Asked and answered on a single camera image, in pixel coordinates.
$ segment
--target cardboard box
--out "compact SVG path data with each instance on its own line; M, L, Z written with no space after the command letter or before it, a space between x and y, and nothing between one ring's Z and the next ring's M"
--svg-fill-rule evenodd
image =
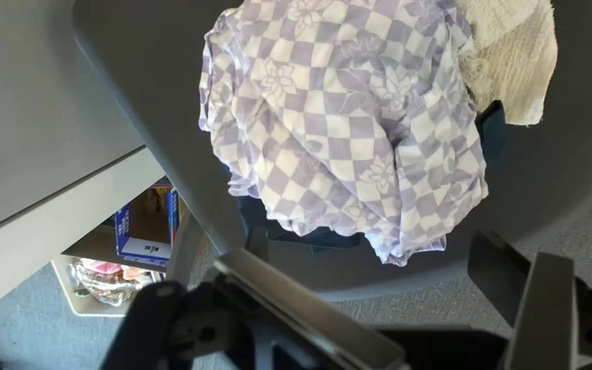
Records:
M115 215L118 255L128 262L166 267L179 227L179 196L174 188L150 188Z

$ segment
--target floor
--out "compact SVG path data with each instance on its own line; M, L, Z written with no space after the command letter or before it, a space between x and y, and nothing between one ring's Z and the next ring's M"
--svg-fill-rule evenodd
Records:
M535 249L526 253L531 256ZM592 286L592 207L540 249L575 258L578 275ZM206 254L195 273L201 275L211 259ZM467 277L402 295L337 305L360 321L470 324L502 335L509 332ZM119 323L76 317L47 265L0 300L0 360L9 369L97 368ZM195 368L222 368L220 361L210 356Z

